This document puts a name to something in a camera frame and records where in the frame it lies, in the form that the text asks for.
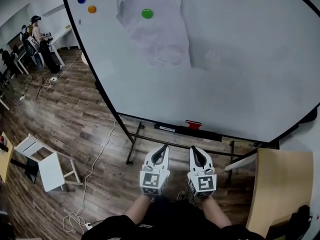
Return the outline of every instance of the wooden table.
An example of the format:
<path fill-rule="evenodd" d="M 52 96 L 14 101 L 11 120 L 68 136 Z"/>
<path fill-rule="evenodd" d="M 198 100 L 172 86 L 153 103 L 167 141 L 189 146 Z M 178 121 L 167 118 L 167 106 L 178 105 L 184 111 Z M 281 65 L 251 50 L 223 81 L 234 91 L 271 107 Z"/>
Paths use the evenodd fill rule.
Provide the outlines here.
<path fill-rule="evenodd" d="M 12 154 L 14 152 L 14 147 L 12 146 L 12 143 L 8 139 L 7 135 L 3 132 L 2 136 L 6 140 L 6 146 L 8 148 L 8 152 L 3 151 L 3 153 L 0 153 L 0 176 L 3 180 L 3 182 L 6 182 L 8 170 L 9 170 L 9 164 L 11 161 Z"/>
<path fill-rule="evenodd" d="M 6 140 L 5 145 L 8 148 L 8 152 L 3 151 L 3 153 L 0 153 L 0 176 L 2 177 L 3 182 L 6 183 L 6 179 L 9 171 L 9 163 L 11 163 L 15 166 L 18 166 L 24 169 L 24 174 L 34 184 L 36 182 L 36 178 L 39 170 L 38 163 L 29 158 L 26 159 L 26 164 L 12 159 L 14 147 L 10 142 L 10 140 L 8 139 L 5 132 L 2 133 L 2 136 L 5 138 Z"/>
<path fill-rule="evenodd" d="M 264 238 L 270 226 L 290 220 L 310 206 L 314 177 L 312 152 L 259 148 L 248 230 Z"/>

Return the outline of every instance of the black pants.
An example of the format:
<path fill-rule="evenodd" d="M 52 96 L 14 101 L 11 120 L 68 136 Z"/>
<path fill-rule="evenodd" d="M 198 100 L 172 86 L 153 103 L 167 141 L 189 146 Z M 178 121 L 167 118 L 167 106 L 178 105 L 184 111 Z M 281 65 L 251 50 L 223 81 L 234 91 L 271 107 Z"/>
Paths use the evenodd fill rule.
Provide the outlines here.
<path fill-rule="evenodd" d="M 164 196 L 157 196 L 152 202 L 142 220 L 142 224 L 156 225 L 165 221 L 180 221 L 181 219 L 193 218 L 198 221 L 206 221 L 202 210 L 188 203 L 187 200 L 169 202 Z"/>
<path fill-rule="evenodd" d="M 19 75 L 21 73 L 13 61 L 6 61 L 5 64 L 10 71 L 10 76 L 12 76 L 13 74 Z"/>
<path fill-rule="evenodd" d="M 8 79 L 0 72 L 0 83 L 4 84 L 7 81 L 8 81 Z"/>
<path fill-rule="evenodd" d="M 51 57 L 50 50 L 46 41 L 40 43 L 39 52 L 41 53 L 43 60 L 51 73 L 56 74 L 60 71 L 60 66 L 57 65 Z"/>

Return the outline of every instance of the white cable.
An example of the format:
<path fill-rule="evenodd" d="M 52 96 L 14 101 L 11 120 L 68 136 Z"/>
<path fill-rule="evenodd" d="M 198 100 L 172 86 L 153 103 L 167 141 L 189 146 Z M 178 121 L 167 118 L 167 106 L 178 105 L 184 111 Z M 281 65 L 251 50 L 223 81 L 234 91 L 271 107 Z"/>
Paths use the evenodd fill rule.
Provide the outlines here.
<path fill-rule="evenodd" d="M 48 71 L 44 72 L 42 75 L 40 75 L 40 76 L 39 76 L 36 80 L 34 80 L 34 81 L 32 81 L 32 75 L 29 75 L 26 79 L 24 79 L 24 81 L 23 81 L 23 83 L 22 83 L 22 92 L 23 92 L 23 95 L 20 97 L 20 99 L 19 99 L 18 102 L 16 103 L 17 105 L 20 105 L 20 104 L 24 101 L 24 99 L 21 99 L 21 98 L 26 94 L 26 91 L 25 91 L 25 89 L 24 89 L 24 85 L 25 85 L 25 82 L 27 81 L 27 79 L 31 78 L 31 82 L 30 82 L 30 84 L 29 84 L 29 85 L 31 85 L 31 84 L 35 83 L 36 81 L 38 81 L 38 79 L 39 79 L 40 77 L 42 77 L 44 74 L 46 74 L 46 73 L 48 73 L 48 72 L 50 72 L 50 71 L 48 70 Z"/>
<path fill-rule="evenodd" d="M 80 52 L 76 55 L 76 57 L 75 57 L 75 59 L 72 61 L 71 65 L 56 79 L 56 81 L 58 81 L 58 80 L 64 75 L 64 73 L 66 73 L 66 71 L 71 68 L 71 66 L 75 63 L 76 59 L 78 58 L 78 56 L 79 56 L 79 54 L 80 54 L 81 52 L 82 52 L 82 51 L 80 51 Z M 48 88 L 46 88 L 46 86 L 47 86 L 47 81 L 48 81 L 49 77 L 46 79 L 45 84 L 44 84 L 44 86 L 43 86 L 43 90 L 44 90 L 44 91 L 49 90 L 49 88 L 51 87 L 52 81 L 49 80 Z"/>
<path fill-rule="evenodd" d="M 78 58 L 78 56 L 79 56 L 80 53 L 81 53 L 81 51 L 76 55 L 76 57 L 75 57 L 75 59 L 73 60 L 73 62 L 71 63 L 71 65 L 56 79 L 56 81 L 59 80 L 69 68 L 71 68 L 71 66 L 74 64 L 74 62 L 76 61 L 76 59 Z M 48 73 L 48 72 L 50 72 L 50 71 L 48 70 L 48 71 L 44 72 L 42 75 L 40 75 L 40 76 L 39 76 L 36 80 L 34 80 L 34 81 L 32 81 L 32 76 L 29 75 L 29 76 L 23 81 L 23 83 L 22 83 L 22 92 L 23 92 L 23 95 L 25 95 L 24 85 L 25 85 L 25 82 L 26 82 L 27 79 L 31 78 L 31 81 L 32 81 L 32 82 L 31 82 L 30 84 L 33 84 L 33 83 L 35 83 L 38 79 L 40 79 L 44 74 L 46 74 L 46 73 Z M 49 79 L 50 76 L 51 76 L 51 74 L 48 76 L 48 78 L 47 78 L 46 81 L 45 81 L 45 84 L 43 85 L 43 90 L 44 90 L 44 91 L 49 90 L 49 88 L 52 86 L 52 85 L 51 85 L 52 81 L 50 81 L 50 80 L 49 80 L 49 85 L 47 85 L 47 82 L 48 82 L 48 79 Z M 21 98 L 22 98 L 22 97 L 20 97 L 20 99 L 19 99 L 18 102 L 16 103 L 17 105 L 20 105 L 20 104 L 24 101 L 24 99 L 21 99 Z"/>
<path fill-rule="evenodd" d="M 86 190 L 87 190 L 87 178 L 93 173 L 94 167 L 95 167 L 95 164 L 96 164 L 96 161 L 99 159 L 99 157 L 101 156 L 101 154 L 102 154 L 102 152 L 104 151 L 105 147 L 106 147 L 107 144 L 109 143 L 111 134 L 112 134 L 112 132 L 114 131 L 114 129 L 115 129 L 115 127 L 116 127 L 116 121 L 117 121 L 117 120 L 115 119 L 115 120 L 114 120 L 114 123 L 113 123 L 113 128 L 112 128 L 112 130 L 111 130 L 110 133 L 109 133 L 108 141 L 107 141 L 106 144 L 103 146 L 100 154 L 97 156 L 97 158 L 94 160 L 94 162 L 93 162 L 93 164 L 92 164 L 91 172 L 89 173 L 88 176 L 86 176 L 86 177 L 84 178 L 84 192 L 83 192 L 83 198 L 82 198 L 82 201 L 81 201 L 81 205 L 80 205 L 79 210 L 78 210 L 76 213 L 71 212 L 68 216 L 65 216 L 65 217 L 63 218 L 63 220 L 62 220 L 62 226 L 63 226 L 64 231 L 66 231 L 66 232 L 72 232 L 72 231 L 74 231 L 75 228 L 74 228 L 74 226 L 72 225 L 72 223 L 71 223 L 71 221 L 70 221 L 70 219 L 73 219 L 73 220 L 80 226 L 80 228 L 82 229 L 83 234 L 85 233 L 85 231 L 84 231 L 84 229 L 83 229 L 82 227 L 86 225 L 86 221 L 85 221 L 82 217 L 80 217 L 80 216 L 78 215 L 78 213 L 80 212 L 80 210 L 82 209 L 82 207 L 83 207 L 83 205 L 84 205 L 84 203 L 85 203 L 85 196 L 86 196 Z M 71 227 L 72 227 L 71 230 L 66 230 L 66 228 L 65 228 L 65 219 L 66 219 L 66 218 L 68 218 L 69 224 L 70 224 Z"/>

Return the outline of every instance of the chair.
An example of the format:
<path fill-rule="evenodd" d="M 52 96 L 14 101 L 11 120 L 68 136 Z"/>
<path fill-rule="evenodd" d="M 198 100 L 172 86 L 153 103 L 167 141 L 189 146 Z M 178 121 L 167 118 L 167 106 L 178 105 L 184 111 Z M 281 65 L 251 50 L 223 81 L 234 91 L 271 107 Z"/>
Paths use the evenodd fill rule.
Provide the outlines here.
<path fill-rule="evenodd" d="M 32 155 L 34 155 L 41 148 L 49 150 L 50 152 L 52 152 L 52 154 L 44 158 L 43 160 L 38 160 L 32 157 Z M 43 187 L 46 192 L 52 191 L 58 187 L 61 187 L 61 189 L 64 190 L 64 184 L 83 185 L 83 183 L 80 182 L 74 161 L 70 159 L 70 157 L 59 153 L 49 146 L 43 144 L 40 140 L 32 136 L 30 133 L 28 137 L 18 146 L 15 146 L 14 149 L 27 158 L 32 159 L 38 163 Z M 68 172 L 67 174 L 63 174 L 58 154 L 70 160 L 72 171 Z M 66 180 L 66 177 L 72 174 L 74 174 L 76 181 Z"/>

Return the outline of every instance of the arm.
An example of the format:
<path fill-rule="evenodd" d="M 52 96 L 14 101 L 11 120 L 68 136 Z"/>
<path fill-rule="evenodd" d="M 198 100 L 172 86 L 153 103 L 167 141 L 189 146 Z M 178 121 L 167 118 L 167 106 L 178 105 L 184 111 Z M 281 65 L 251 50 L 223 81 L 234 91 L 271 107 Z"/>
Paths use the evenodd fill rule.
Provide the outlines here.
<path fill-rule="evenodd" d="M 144 219 L 150 204 L 151 198 L 142 194 L 134 201 L 133 205 L 131 205 L 124 215 L 128 216 L 137 225 Z"/>
<path fill-rule="evenodd" d="M 202 209 L 204 217 L 219 228 L 231 226 L 230 220 L 211 195 L 202 201 Z"/>

